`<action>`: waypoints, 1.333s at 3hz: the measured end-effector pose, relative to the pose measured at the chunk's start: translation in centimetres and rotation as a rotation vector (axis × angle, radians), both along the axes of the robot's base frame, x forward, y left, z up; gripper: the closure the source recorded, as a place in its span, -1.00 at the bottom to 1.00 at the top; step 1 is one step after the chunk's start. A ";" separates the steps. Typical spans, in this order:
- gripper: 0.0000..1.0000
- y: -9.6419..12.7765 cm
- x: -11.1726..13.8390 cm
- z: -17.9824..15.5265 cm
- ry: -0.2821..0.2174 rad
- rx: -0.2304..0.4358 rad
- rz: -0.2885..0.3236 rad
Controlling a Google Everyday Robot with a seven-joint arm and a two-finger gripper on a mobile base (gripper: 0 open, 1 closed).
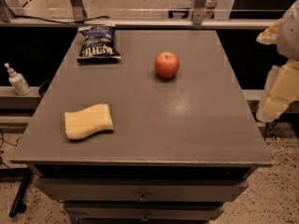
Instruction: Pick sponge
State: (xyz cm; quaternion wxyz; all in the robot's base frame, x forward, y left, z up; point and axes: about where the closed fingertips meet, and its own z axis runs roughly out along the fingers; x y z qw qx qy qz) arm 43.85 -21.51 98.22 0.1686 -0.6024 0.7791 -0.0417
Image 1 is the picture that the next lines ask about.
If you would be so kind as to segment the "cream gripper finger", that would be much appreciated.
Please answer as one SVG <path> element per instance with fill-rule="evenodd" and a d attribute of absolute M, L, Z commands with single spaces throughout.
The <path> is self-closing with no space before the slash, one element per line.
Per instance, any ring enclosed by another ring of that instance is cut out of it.
<path fill-rule="evenodd" d="M 256 119 L 272 122 L 299 98 L 299 62 L 288 60 L 281 67 L 273 65 L 256 111 Z"/>
<path fill-rule="evenodd" d="M 280 43 L 280 30 L 282 19 L 272 23 L 268 28 L 258 34 L 256 41 L 264 45 L 277 45 Z"/>

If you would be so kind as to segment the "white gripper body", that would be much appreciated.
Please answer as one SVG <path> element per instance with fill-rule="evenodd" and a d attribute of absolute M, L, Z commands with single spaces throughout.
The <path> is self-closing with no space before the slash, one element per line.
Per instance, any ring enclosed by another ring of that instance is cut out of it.
<path fill-rule="evenodd" d="M 290 6 L 280 21 L 277 49 L 280 55 L 299 60 L 299 0 Z"/>

